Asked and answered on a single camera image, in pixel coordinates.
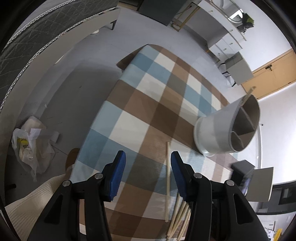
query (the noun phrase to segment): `white square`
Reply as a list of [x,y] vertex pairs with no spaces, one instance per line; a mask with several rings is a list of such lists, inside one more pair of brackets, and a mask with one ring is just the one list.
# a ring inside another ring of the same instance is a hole
[[120,182],[117,195],[114,197],[114,199],[113,199],[112,202],[104,202],[106,208],[109,208],[111,210],[114,210],[115,209],[116,204],[117,204],[117,202],[119,200],[119,197],[120,197],[120,195],[122,193],[122,190],[124,188],[124,185],[125,185],[124,182]]
[[187,84],[194,89],[198,94],[201,92],[202,84],[191,74],[188,75]]
[[173,151],[179,152],[180,157],[182,158],[182,161],[184,163],[188,162],[188,158],[191,151],[189,147],[185,146],[184,144],[182,144],[181,142],[178,142],[175,139],[172,139],[170,143],[170,153],[172,153]]
[[169,57],[165,56],[162,53],[159,53],[154,60],[154,62],[158,63],[162,67],[166,68],[168,71],[172,72],[175,66],[175,62],[172,61]]
[[229,171],[228,169],[226,168],[223,168],[223,171],[222,171],[222,177],[221,177],[221,183],[224,183],[226,180],[230,179],[231,177],[231,171]]
[[221,109],[221,102],[217,99],[216,96],[212,94],[212,104],[211,104],[216,110]]
[[212,180],[216,163],[209,158],[205,158],[204,164],[202,166],[201,174],[207,179]]
[[139,152],[149,125],[137,117],[122,111],[109,139],[135,152]]
[[[153,192],[150,200],[146,206],[145,212],[143,213],[143,217],[145,218],[153,218],[153,219],[165,219],[165,201],[166,195]],[[169,204],[169,217],[172,216],[174,206],[176,202],[176,197],[170,197]]]
[[198,116],[198,108],[191,104],[188,100],[183,99],[179,116],[188,121],[190,124],[195,125]]
[[141,82],[139,83],[137,90],[148,95],[157,102],[160,101],[163,91],[165,89],[165,84],[160,80],[154,78],[153,76],[145,73]]

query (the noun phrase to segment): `tablecloth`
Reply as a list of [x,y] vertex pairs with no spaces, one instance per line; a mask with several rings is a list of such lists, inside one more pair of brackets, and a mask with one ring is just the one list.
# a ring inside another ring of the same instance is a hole
[[[118,66],[123,74],[93,121],[70,179],[87,180],[124,150],[126,167],[118,194],[105,203],[112,238],[164,240],[169,226],[164,220],[166,142],[195,172],[224,182],[237,160],[231,154],[202,156],[193,127],[199,116],[228,102],[195,69],[157,45],[136,50]],[[170,217],[176,193],[171,175]]]

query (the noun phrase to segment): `metal bolt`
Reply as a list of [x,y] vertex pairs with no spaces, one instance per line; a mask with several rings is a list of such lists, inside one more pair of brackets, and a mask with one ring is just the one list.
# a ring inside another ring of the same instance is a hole
[[103,178],[103,174],[99,172],[99,173],[95,174],[94,178],[101,179],[101,178]]
[[70,181],[69,180],[65,180],[65,181],[63,181],[63,186],[64,187],[67,187],[67,186],[69,186],[70,185]]
[[233,182],[233,180],[227,180],[226,181],[226,184],[228,185],[228,186],[234,186],[234,182]]
[[202,175],[199,172],[194,173],[193,176],[198,179],[202,178]]

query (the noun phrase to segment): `plastic bag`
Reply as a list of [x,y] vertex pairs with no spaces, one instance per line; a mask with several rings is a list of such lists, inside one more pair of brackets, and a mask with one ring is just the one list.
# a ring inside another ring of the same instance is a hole
[[37,181],[37,173],[43,173],[54,157],[54,150],[49,140],[56,141],[58,133],[49,131],[36,117],[31,116],[21,129],[12,133],[12,148],[24,170]]

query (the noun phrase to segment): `ribbed beige cushion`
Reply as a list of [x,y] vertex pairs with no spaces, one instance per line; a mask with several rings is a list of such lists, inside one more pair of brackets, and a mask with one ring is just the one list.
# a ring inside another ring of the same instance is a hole
[[66,174],[53,177],[26,197],[5,207],[7,214],[22,241],[26,241],[42,210],[65,180]]

